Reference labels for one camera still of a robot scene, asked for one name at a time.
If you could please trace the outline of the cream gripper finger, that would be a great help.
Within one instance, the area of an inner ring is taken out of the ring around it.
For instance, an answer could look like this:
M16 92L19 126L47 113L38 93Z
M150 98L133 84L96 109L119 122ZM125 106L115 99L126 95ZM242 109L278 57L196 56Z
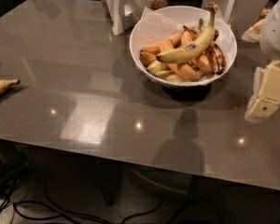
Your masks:
M273 100L258 98L251 107L251 113L258 118L268 118L279 107L279 104Z

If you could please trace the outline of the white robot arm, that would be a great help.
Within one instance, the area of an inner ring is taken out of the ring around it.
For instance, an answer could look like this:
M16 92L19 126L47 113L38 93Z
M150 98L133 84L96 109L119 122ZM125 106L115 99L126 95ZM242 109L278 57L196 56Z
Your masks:
M264 19L242 35L246 42L259 42L260 51L270 62L257 67L254 74L253 95L247 105L245 120L258 123L270 117L280 106L280 0Z

